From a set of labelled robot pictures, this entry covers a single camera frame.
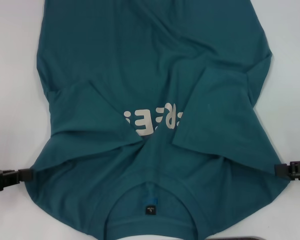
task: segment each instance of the t-shirt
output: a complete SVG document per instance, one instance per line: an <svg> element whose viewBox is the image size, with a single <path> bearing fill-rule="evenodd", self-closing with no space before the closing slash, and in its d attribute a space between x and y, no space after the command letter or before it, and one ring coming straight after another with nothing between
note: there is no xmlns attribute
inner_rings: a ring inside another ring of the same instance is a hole
<svg viewBox="0 0 300 240"><path fill-rule="evenodd" d="M289 183L254 112L271 56L249 0L45 0L29 195L99 240L243 220Z"/></svg>

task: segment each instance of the clothing tag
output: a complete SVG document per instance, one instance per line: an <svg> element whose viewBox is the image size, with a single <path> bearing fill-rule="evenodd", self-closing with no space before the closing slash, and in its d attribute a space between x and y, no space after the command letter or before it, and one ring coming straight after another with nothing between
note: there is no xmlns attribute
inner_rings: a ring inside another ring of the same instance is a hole
<svg viewBox="0 0 300 240"><path fill-rule="evenodd" d="M156 215L157 214L157 207L155 205L149 205L145 208L146 215Z"/></svg>

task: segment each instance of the white table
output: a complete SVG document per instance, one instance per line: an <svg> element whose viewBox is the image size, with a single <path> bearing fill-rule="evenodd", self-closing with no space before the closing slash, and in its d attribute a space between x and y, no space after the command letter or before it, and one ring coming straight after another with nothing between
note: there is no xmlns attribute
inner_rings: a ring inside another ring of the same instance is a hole
<svg viewBox="0 0 300 240"><path fill-rule="evenodd" d="M252 3L274 55L256 111L281 160L300 161L300 0ZM49 139L48 103L36 70L43 4L0 0L0 169L30 167ZM300 182L218 234L236 236L300 240ZM0 240L92 239L39 209L23 183L0 192Z"/></svg>

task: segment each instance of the black clip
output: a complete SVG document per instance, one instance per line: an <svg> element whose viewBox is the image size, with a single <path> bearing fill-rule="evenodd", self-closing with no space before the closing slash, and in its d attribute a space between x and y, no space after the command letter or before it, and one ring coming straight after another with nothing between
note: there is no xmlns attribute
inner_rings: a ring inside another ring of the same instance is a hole
<svg viewBox="0 0 300 240"><path fill-rule="evenodd" d="M292 161L290 165L278 164L274 166L275 175L278 177L289 177L291 180L300 180L300 161Z"/></svg>
<svg viewBox="0 0 300 240"><path fill-rule="evenodd" d="M32 169L14 170L0 170L0 191L5 187L19 184L20 182L29 182L33 179Z"/></svg>

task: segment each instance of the white surface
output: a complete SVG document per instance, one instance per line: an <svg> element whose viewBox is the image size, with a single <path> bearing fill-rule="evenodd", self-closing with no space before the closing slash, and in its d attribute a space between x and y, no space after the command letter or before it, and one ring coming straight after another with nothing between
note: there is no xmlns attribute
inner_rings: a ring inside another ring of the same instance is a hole
<svg viewBox="0 0 300 240"><path fill-rule="evenodd" d="M256 110L282 161L300 161L300 0L252 3L274 55ZM35 67L43 4L0 0L0 169L30 167L49 138L48 104ZM300 182L218 236L300 240ZM13 239L93 238L40 210L19 184L0 192L0 240Z"/></svg>

